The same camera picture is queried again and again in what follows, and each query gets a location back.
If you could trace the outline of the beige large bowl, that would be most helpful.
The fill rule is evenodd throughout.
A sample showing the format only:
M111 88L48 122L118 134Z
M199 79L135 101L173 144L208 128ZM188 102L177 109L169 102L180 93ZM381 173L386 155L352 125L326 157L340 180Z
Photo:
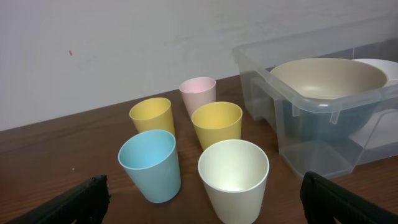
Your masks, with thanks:
M306 58L281 64L271 74L307 98L334 100L382 88L386 74L366 63L342 58Z

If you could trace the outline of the white small bowl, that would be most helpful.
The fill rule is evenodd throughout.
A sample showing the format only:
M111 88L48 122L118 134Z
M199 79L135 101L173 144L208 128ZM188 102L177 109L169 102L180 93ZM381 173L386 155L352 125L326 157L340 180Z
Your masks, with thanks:
M372 59L372 58L361 58L361 59L356 59L356 61L372 65L382 70L387 77L387 82L385 86L392 86L397 84L397 79L398 79L397 62L389 60L381 60L381 59Z

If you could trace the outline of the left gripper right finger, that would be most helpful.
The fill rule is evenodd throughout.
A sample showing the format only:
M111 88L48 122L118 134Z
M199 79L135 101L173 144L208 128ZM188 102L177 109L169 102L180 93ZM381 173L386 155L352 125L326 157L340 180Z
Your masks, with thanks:
M300 189L308 224L397 223L397 215L309 171Z

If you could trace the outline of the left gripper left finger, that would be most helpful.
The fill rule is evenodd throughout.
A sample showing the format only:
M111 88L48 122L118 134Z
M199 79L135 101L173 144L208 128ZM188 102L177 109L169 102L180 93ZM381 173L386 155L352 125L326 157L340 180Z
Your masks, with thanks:
M108 211L107 176L97 175L10 223L98 223Z

